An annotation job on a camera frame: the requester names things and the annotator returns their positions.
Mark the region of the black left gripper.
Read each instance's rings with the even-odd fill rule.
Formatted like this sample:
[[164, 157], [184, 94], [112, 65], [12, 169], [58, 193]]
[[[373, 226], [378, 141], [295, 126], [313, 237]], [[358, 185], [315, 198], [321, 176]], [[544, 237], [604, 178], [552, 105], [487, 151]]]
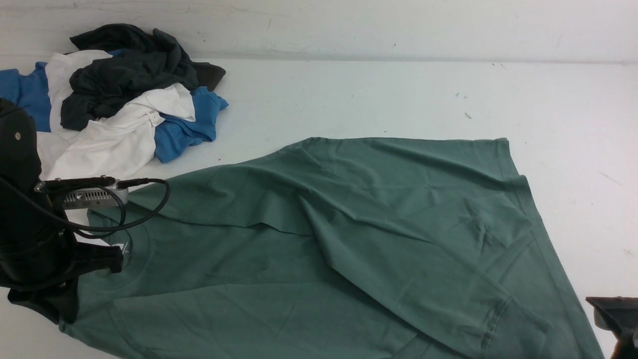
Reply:
[[59, 219], [62, 206], [46, 194], [1, 191], [1, 286], [11, 304], [56, 325], [77, 320], [78, 277], [124, 263], [119, 247], [76, 243]]

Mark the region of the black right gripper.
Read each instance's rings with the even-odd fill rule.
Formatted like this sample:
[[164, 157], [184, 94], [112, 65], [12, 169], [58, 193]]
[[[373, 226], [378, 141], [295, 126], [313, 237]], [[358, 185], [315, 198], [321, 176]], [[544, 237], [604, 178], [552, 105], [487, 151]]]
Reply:
[[617, 340], [611, 359], [638, 359], [638, 332], [626, 333]]

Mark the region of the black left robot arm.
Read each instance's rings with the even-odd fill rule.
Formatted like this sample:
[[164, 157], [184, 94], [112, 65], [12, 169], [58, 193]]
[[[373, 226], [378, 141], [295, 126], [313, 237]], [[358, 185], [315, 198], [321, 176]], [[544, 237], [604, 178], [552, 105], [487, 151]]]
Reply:
[[40, 181], [34, 119], [9, 100], [1, 101], [0, 125], [1, 286], [7, 299], [54, 324], [74, 323], [78, 279], [92, 271], [123, 268], [118, 247], [77, 240], [62, 202], [68, 193], [92, 187], [109, 191], [112, 177]]

